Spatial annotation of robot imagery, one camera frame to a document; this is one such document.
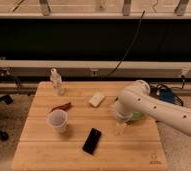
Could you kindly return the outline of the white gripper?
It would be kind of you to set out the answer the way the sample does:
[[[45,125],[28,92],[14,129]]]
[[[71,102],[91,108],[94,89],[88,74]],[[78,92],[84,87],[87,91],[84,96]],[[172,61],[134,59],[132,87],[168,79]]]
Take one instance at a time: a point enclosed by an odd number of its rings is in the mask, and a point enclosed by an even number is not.
[[[126,129],[127,124],[125,122],[128,122],[132,118],[133,112],[119,101],[116,101],[112,105],[112,113],[118,121],[115,124],[115,135],[120,136]]]

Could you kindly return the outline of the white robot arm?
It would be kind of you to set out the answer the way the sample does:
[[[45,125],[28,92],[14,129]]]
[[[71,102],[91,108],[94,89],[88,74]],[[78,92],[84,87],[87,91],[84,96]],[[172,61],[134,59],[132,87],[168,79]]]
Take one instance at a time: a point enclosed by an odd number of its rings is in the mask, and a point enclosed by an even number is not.
[[[150,96],[150,86],[137,80],[122,89],[111,106],[118,122],[127,122],[134,112],[148,114],[191,137],[191,109]]]

